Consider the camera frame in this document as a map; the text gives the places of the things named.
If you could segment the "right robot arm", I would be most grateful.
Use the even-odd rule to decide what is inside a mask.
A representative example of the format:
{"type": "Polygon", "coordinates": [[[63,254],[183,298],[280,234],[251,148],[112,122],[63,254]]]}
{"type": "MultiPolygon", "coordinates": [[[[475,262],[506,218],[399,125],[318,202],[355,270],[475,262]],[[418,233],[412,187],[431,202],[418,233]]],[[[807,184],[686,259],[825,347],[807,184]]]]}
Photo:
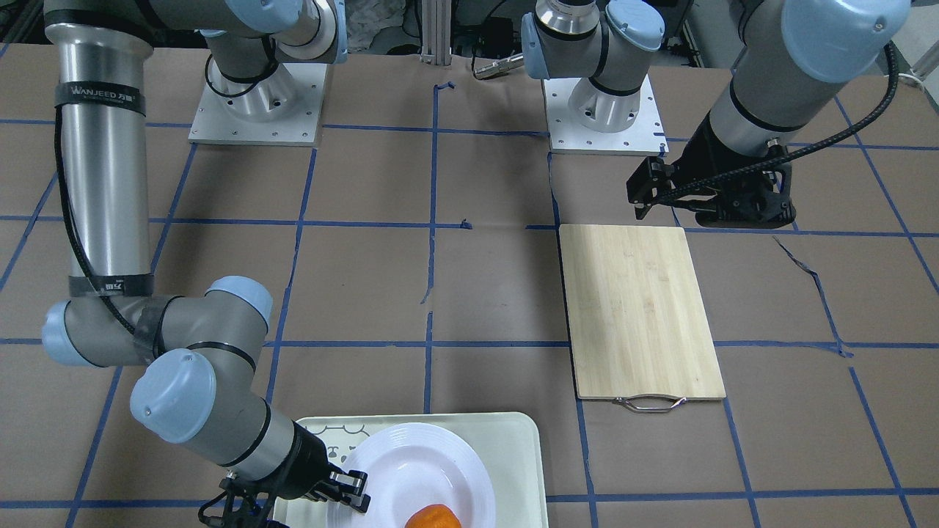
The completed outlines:
{"type": "Polygon", "coordinates": [[[48,311],[54,361],[144,365],[134,418],[228,476],[208,526],[265,526],[273,501],[333,501],[365,512],[367,475],[342,470],[300,424],[252,393],[273,300],[242,276],[201,297],[157,296],[150,261],[144,64],[160,29],[198,30],[218,56],[221,97],[273,88],[293,103],[288,62],[346,59],[342,1],[47,1],[58,47],[54,152],[73,270],[70,298],[48,311]]]}

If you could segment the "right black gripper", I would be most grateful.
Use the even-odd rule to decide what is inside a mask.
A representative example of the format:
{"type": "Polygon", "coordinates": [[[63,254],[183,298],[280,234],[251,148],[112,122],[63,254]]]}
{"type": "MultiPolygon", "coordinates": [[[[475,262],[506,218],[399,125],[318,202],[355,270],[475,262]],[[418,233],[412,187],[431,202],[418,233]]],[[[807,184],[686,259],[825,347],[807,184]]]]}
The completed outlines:
{"type": "Polygon", "coordinates": [[[259,491],[285,500],[303,497],[341,502],[359,513],[366,513],[371,504],[371,498],[365,493],[367,472],[335,469],[324,442],[301,425],[295,424],[293,428],[291,450],[272,475],[259,481],[259,491]]]}

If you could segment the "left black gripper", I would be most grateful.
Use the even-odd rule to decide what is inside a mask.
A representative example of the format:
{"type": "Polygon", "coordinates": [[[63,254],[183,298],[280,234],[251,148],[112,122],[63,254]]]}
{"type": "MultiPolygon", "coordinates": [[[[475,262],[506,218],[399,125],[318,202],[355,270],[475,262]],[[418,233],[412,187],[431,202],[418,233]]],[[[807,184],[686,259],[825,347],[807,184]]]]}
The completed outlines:
{"type": "MultiPolygon", "coordinates": [[[[697,183],[704,178],[761,163],[785,152],[782,146],[768,147],[763,143],[762,154],[756,157],[741,155],[718,139],[710,123],[710,117],[705,117],[704,122],[695,130],[691,140],[685,146],[682,156],[673,165],[666,163],[661,157],[645,157],[643,163],[638,165],[636,171],[627,180],[627,198],[635,207],[636,219],[642,221],[647,217],[651,207],[661,200],[660,195],[670,193],[675,186],[697,183]]],[[[709,195],[712,199],[717,195],[718,184],[691,191],[691,194],[705,195],[705,197],[709,195]]],[[[708,200],[674,200],[671,204],[695,212],[695,209],[706,201],[708,200]]]]}

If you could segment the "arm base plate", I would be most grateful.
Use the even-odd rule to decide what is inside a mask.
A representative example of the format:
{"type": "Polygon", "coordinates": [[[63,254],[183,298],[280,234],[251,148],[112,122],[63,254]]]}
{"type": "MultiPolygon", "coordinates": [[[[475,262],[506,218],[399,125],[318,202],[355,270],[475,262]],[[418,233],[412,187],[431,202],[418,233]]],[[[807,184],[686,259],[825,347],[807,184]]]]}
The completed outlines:
{"type": "Polygon", "coordinates": [[[588,79],[543,80],[551,153],[664,156],[670,151],[648,77],[627,96],[588,79]]]}
{"type": "Polygon", "coordinates": [[[211,62],[189,140],[228,146],[314,147],[328,72],[325,64],[281,64],[271,77],[252,87],[232,83],[211,62]]]}

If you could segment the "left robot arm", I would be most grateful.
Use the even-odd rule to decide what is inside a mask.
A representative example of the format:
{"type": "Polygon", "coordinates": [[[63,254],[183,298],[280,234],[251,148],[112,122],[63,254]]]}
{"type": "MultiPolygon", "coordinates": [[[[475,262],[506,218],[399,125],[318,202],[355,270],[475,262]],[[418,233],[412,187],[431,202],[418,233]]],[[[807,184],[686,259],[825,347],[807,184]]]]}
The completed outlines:
{"type": "MultiPolygon", "coordinates": [[[[655,206],[685,208],[704,227],[774,230],[791,224],[792,161],[838,144],[877,120],[899,83],[892,37],[911,1],[734,1],[742,51],[728,86],[683,154],[646,158],[626,183],[644,219],[655,206]],[[792,137],[878,56],[888,90],[854,125],[794,153],[792,137]]],[[[643,1],[539,1],[521,21],[525,70],[533,79],[577,79],[572,111],[584,126],[623,130],[665,23],[643,1]]]]}

